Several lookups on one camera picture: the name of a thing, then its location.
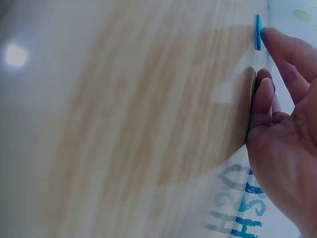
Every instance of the finger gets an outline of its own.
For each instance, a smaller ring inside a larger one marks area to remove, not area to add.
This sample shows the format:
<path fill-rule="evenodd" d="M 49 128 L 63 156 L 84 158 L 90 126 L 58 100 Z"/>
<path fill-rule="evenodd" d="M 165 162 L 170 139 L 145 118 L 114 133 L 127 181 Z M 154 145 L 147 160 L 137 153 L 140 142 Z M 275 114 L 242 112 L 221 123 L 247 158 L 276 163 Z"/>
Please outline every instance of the finger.
<path fill-rule="evenodd" d="M 281 123 L 283 120 L 290 119 L 290 118 L 291 116 L 288 115 L 287 113 L 276 112 L 276 113 L 273 113 L 272 123 L 278 124 L 278 123 Z"/>
<path fill-rule="evenodd" d="M 274 113 L 280 112 L 281 110 L 282 110 L 281 105 L 279 103 L 277 95 L 275 94 L 273 102 L 272 102 L 272 113 L 274 114 Z"/>
<path fill-rule="evenodd" d="M 272 79 L 263 79 L 252 101 L 249 129 L 271 122 L 274 95 Z"/>
<path fill-rule="evenodd" d="M 272 79 L 272 75 L 266 68 L 262 68 L 258 71 L 258 74 L 257 74 L 256 89 L 259 87 L 262 80 L 265 78 Z M 280 112 L 280 111 L 281 111 L 281 105 L 279 103 L 277 95 L 275 94 L 274 99 L 273 99 L 273 103 L 272 103 L 272 113 L 276 113 L 276 112 Z"/>
<path fill-rule="evenodd" d="M 307 120 L 309 126 L 309 134 L 311 139 L 317 145 L 317 80 L 315 80 L 309 89 Z"/>
<path fill-rule="evenodd" d="M 308 94 L 309 83 L 297 71 L 296 67 L 286 62 L 270 45 L 268 50 L 280 72 L 291 98 L 296 105 Z"/>
<path fill-rule="evenodd" d="M 272 75 L 266 68 L 262 68 L 257 73 L 256 90 L 259 88 L 259 85 L 261 84 L 262 80 L 265 78 L 272 78 Z"/>
<path fill-rule="evenodd" d="M 261 32 L 263 42 L 270 54 L 279 55 L 311 83 L 317 78 L 317 50 L 305 41 L 289 37 L 274 28 Z"/>

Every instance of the wood grain surface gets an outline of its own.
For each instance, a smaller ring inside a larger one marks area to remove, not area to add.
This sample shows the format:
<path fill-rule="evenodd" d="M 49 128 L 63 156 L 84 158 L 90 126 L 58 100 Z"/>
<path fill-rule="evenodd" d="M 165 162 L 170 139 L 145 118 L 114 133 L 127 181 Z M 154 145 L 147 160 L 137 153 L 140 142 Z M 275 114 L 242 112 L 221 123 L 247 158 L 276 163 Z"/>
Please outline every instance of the wood grain surface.
<path fill-rule="evenodd" d="M 202 220 L 217 169 L 244 145 L 255 70 L 266 66 L 254 20 L 267 23 L 267 2 L 48 2 L 49 16 L 33 15 L 65 31 L 48 39 L 39 23 L 33 58 L 16 81 L 2 74 L 4 237 L 220 237 Z"/>

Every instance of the palm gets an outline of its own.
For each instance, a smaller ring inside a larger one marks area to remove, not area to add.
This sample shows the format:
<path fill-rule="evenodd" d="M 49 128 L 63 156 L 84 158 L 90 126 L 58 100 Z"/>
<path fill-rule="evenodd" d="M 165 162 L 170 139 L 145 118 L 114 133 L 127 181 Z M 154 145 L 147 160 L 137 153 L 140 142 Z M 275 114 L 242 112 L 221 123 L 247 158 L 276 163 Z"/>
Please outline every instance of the palm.
<path fill-rule="evenodd" d="M 257 75 L 247 147 L 251 168 L 269 198 L 302 231 L 317 232 L 317 51 L 265 29 L 262 38 L 295 104 L 281 112 L 271 74 Z"/>

